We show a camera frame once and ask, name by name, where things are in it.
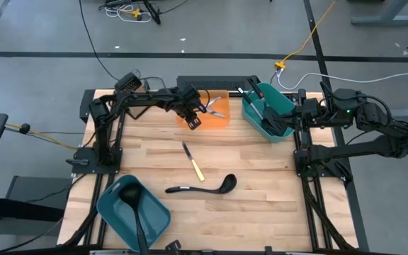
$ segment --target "gray floor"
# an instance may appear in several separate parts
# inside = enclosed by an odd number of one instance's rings
[[[99,52],[288,54],[298,49],[310,32],[301,1],[190,0],[165,14],[160,27],[109,18],[97,10],[101,2],[83,0],[89,30]],[[166,9],[180,2],[165,0],[159,4]],[[311,2],[316,18],[330,5],[330,1]],[[408,27],[363,28],[350,24],[350,15],[369,15],[383,8],[379,4],[338,1],[318,30],[324,54],[408,57],[404,55]],[[408,6],[403,12],[408,14]],[[0,51],[90,52],[78,1],[56,0],[52,4],[48,0],[11,0],[0,19]],[[314,54],[312,43],[301,52]],[[256,74],[268,81],[274,63],[259,59],[103,59],[103,62],[116,77],[138,68],[144,77],[163,77],[167,86],[175,86],[178,75]],[[408,72],[408,64],[400,63],[327,62],[327,67],[331,75],[350,79]],[[293,86],[308,72],[319,72],[317,62],[288,61],[282,82]],[[7,113],[10,123],[30,123],[34,130],[81,132],[84,124],[78,113],[84,89],[108,88],[113,84],[94,58],[0,57],[0,113]],[[151,85],[160,86],[154,81]],[[408,108],[408,76],[375,84],[333,81],[332,86],[361,89],[384,99],[391,109]],[[319,79],[310,77],[301,87],[319,91]],[[347,130],[344,134],[348,140],[358,131]],[[372,137],[361,137],[359,141]],[[57,138],[69,145],[81,142],[80,135]],[[71,156],[67,149],[5,132],[0,141],[0,197],[5,196],[14,175],[70,177],[70,167],[64,161]],[[408,254],[408,157],[401,160],[360,157],[352,159],[351,165],[370,250]],[[21,240],[4,237],[0,249]],[[54,239],[47,238],[32,247],[54,243]]]

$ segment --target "orange container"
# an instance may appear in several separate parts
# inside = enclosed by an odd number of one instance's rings
[[[230,95],[229,92],[226,90],[214,90],[209,91],[210,100],[208,97],[207,92],[199,91],[201,103],[205,106],[208,101],[213,100],[214,98],[220,97],[220,100],[216,101],[214,104],[209,106],[210,109],[224,114],[225,117],[217,117],[209,113],[201,113],[197,112],[199,119],[201,120],[201,125],[198,129],[206,129],[206,128],[225,128],[230,123]],[[186,121],[183,118],[177,116],[176,119],[177,125],[181,128],[189,128]]]

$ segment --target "white cable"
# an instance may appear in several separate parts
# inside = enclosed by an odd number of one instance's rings
[[[124,11],[134,11],[134,10],[135,10],[135,7],[133,7],[132,5],[129,5],[129,4],[128,4],[128,5],[124,5],[124,6],[120,7],[120,8],[108,8],[108,7],[105,7],[105,12],[106,12],[106,15],[107,15],[108,17],[111,17],[111,18],[119,17],[119,19],[122,20],[122,21],[124,21],[124,22],[147,23],[147,22],[150,22],[150,21],[152,20],[152,16],[150,15],[150,13],[146,13],[146,12],[140,13],[140,15],[143,15],[143,14],[149,15],[150,19],[147,20],[147,21],[126,20],[126,19],[124,19],[124,18],[120,15],[120,12],[121,12],[120,10],[124,10]]]
[[[395,77],[400,77],[400,76],[408,75],[408,72],[407,72],[407,73],[403,73],[403,74],[393,74],[393,75],[391,75],[391,76],[387,76],[387,77],[383,77],[383,78],[379,78],[379,79],[374,79],[374,80],[370,80],[370,81],[356,81],[356,80],[352,80],[352,79],[339,78],[339,77],[329,76],[329,75],[325,75],[325,74],[309,73],[309,74],[305,74],[305,75],[298,81],[298,83],[297,83],[294,87],[292,87],[292,88],[286,88],[285,86],[283,86],[283,85],[281,84],[281,81],[280,81],[280,77],[281,77],[281,74],[283,73],[283,71],[284,71],[284,69],[282,68],[276,76],[278,77],[278,84],[279,84],[283,89],[285,89],[285,90],[293,90],[293,89],[297,88],[298,85],[300,85],[300,83],[302,83],[303,79],[304,79],[305,77],[307,77],[308,75],[317,75],[317,76],[321,76],[321,77],[328,77],[328,78],[331,78],[331,79],[338,79],[338,80],[341,80],[341,81],[350,81],[350,82],[355,82],[355,83],[359,83],[359,84],[367,84],[367,83],[371,83],[371,82],[383,81],[383,80],[386,80],[386,79],[391,79],[391,78],[395,78]]]

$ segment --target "wooden table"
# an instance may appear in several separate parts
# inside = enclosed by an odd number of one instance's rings
[[[96,90],[95,97],[112,90]],[[321,98],[308,93],[308,98]],[[123,160],[116,179],[133,174],[170,209],[172,220],[151,249],[164,249],[178,239],[187,250],[311,251],[301,180],[293,161],[293,137],[277,144],[267,142],[242,117],[241,99],[230,99],[231,121],[219,130],[188,130],[176,124],[173,111],[149,109],[139,120],[125,119],[121,147]],[[91,118],[83,141],[94,132]],[[312,130],[315,144],[333,146],[330,129]],[[206,180],[198,180],[181,142],[185,141]],[[226,195],[198,192],[166,194],[172,186],[217,188],[227,174],[235,174],[237,187]],[[96,176],[89,174],[70,192],[58,244],[67,241],[89,212]],[[102,191],[106,183],[104,177]],[[357,247],[346,191],[341,180],[321,178],[330,220]],[[322,241],[320,221],[315,215]],[[96,243],[100,217],[92,242]],[[111,227],[106,228],[104,248],[127,245]]]

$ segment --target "scissors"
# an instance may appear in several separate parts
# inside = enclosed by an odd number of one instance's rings
[[[224,118],[224,117],[225,117],[224,114],[218,113],[217,111],[214,111],[214,110],[210,109],[210,107],[212,106],[212,104],[214,104],[216,101],[218,101],[218,100],[220,100],[220,99],[221,99],[221,96],[217,96],[216,98],[212,99],[212,100],[209,102],[209,104],[207,105],[206,110],[207,110],[208,113],[212,114],[213,116],[217,116],[217,117],[220,117],[220,118]]]

